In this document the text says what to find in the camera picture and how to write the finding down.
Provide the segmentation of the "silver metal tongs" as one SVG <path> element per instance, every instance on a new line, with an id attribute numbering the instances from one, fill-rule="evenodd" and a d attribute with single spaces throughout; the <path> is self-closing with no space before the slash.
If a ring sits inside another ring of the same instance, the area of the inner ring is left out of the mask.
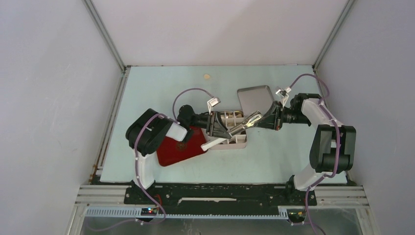
<path id="1" fill-rule="evenodd" d="M 255 125 L 263 118 L 263 115 L 259 111 L 255 111 L 244 118 L 244 120 L 235 127 L 228 130 L 228 132 L 231 135 L 231 138 L 247 129 L 255 127 Z M 226 139 L 223 138 L 216 138 L 213 140 L 208 141 L 207 143 L 204 143 L 201 145 L 201 149 L 206 151 L 209 148 L 213 147 L 214 145 L 224 141 Z"/>

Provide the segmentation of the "silver metal box lid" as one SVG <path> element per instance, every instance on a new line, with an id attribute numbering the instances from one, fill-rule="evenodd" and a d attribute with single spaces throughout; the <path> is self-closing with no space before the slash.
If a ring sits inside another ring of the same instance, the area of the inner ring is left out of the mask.
<path id="1" fill-rule="evenodd" d="M 255 111 L 265 114 L 275 100 L 267 85 L 238 89 L 237 96 L 244 116 Z"/>

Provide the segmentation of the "white divided chocolate box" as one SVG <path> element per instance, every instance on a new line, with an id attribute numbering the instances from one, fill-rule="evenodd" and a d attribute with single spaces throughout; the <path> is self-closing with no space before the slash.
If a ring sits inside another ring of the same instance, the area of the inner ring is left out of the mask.
<path id="1" fill-rule="evenodd" d="M 244 120 L 244 115 L 241 111 L 222 111 L 219 112 L 221 120 L 225 127 L 230 130 L 231 128 L 239 125 Z M 226 139 L 209 150 L 235 150 L 243 149 L 247 146 L 247 134 L 246 131 L 243 131 L 231 139 Z"/>

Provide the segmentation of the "red plastic tray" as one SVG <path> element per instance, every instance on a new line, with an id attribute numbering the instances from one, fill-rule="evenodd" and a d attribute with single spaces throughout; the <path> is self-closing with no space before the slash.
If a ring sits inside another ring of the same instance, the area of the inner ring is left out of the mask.
<path id="1" fill-rule="evenodd" d="M 190 128 L 193 130 L 193 135 L 188 142 L 176 141 L 169 137 L 164 138 L 156 151 L 159 165 L 170 166 L 207 152 L 201 148 L 202 144 L 207 143 L 204 130 L 194 126 Z"/>

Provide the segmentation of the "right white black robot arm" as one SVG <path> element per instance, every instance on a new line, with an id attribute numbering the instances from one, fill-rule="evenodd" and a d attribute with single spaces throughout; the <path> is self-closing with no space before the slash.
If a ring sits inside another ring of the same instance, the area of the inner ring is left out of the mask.
<path id="1" fill-rule="evenodd" d="M 326 178 L 353 167 L 356 129 L 338 121 L 327 109 L 319 94 L 300 93 L 285 108 L 279 101 L 255 124 L 255 127 L 280 130 L 284 124 L 307 124 L 316 130 L 309 152 L 309 164 L 286 182 L 285 200 L 292 205 L 304 199 Z"/>

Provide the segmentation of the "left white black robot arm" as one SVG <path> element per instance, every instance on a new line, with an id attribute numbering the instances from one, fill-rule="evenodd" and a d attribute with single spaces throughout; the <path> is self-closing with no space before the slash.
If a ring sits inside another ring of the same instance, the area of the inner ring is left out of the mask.
<path id="1" fill-rule="evenodd" d="M 130 127 L 125 138 L 135 153 L 136 198 L 143 204 L 154 200 L 153 165 L 170 166 L 203 155 L 209 148 L 231 139 L 219 112 L 197 114 L 190 105 L 179 109 L 176 120 L 146 110 Z"/>

